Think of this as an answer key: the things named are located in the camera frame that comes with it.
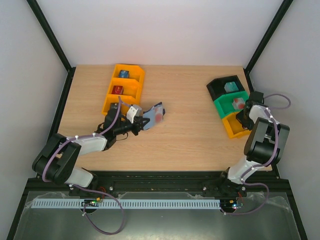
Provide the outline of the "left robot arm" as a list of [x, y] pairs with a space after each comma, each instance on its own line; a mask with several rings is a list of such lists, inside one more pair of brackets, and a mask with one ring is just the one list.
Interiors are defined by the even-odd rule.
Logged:
[[154, 120], [154, 108], [142, 111], [136, 104], [129, 105], [126, 115], [121, 112], [122, 101], [112, 103], [104, 122], [89, 135], [65, 137], [59, 133], [51, 136], [44, 148], [32, 163], [32, 170], [42, 176], [44, 182], [57, 185], [69, 184], [87, 188], [94, 175], [75, 166], [79, 156], [108, 150], [118, 135], [132, 132], [135, 136], [146, 130]]

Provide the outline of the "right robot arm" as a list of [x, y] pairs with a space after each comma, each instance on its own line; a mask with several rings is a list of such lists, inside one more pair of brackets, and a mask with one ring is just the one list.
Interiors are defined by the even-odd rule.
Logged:
[[290, 127], [273, 117], [272, 108], [265, 105], [264, 100], [262, 92], [251, 92], [244, 109], [236, 115], [236, 120], [250, 130], [250, 134], [243, 157], [225, 171], [224, 180], [218, 183], [218, 191], [224, 196], [233, 193], [256, 171], [277, 164], [282, 158]]

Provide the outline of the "blue leather card holder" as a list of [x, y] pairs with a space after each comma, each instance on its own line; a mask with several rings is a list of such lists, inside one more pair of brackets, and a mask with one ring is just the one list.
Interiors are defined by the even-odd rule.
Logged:
[[151, 107], [148, 111], [145, 111], [143, 113], [143, 117], [150, 119], [150, 122], [148, 124], [150, 129], [155, 125], [161, 123], [164, 120], [165, 114], [166, 114], [166, 110], [163, 106], [163, 103], [159, 102], [155, 104], [153, 107]]

